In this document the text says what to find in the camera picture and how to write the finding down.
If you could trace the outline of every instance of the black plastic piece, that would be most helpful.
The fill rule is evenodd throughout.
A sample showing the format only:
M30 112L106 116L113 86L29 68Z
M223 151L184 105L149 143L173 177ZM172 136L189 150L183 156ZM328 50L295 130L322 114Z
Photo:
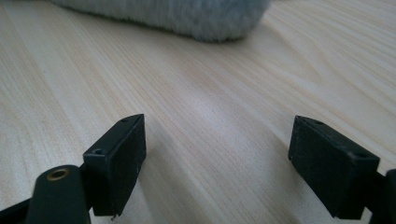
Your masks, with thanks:
M0 212L0 223L2 224L23 224L29 210L30 199L12 205Z
M121 119L83 157L79 169L67 165L43 173L32 199L1 211L0 223L85 224L92 207L97 216L121 215L146 158L144 115Z
M396 222L396 174L384 177L380 159L326 124L296 116L289 159L333 217L360 219L363 208L371 223Z
M121 119L84 153L81 170L96 216L121 215L146 158L144 116Z
M78 167L58 166L37 178L26 223L91 223L86 207Z

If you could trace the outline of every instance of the small hole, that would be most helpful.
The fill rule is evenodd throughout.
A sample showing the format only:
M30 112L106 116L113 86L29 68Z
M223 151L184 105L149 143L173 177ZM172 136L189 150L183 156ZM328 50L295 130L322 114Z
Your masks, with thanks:
M97 148L97 149L95 149L95 150L93 151L93 154L96 154L96 155L102 155L102 153L103 153L103 151L102 151L101 148Z
M68 169L59 169L59 170L53 171L52 173L47 175L47 179L49 181L56 181L56 180L60 180L60 179L64 178L68 174L69 174Z

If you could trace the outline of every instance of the light wood grain surface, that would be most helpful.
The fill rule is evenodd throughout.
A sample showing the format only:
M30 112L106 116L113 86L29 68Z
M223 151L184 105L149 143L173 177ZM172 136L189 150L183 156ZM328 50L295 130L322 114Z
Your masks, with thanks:
M288 160L295 115L396 168L396 2L275 1L246 39L195 42L48 2L0 2L0 209L117 120L148 157L116 223L332 218ZM109 217L92 217L110 223Z

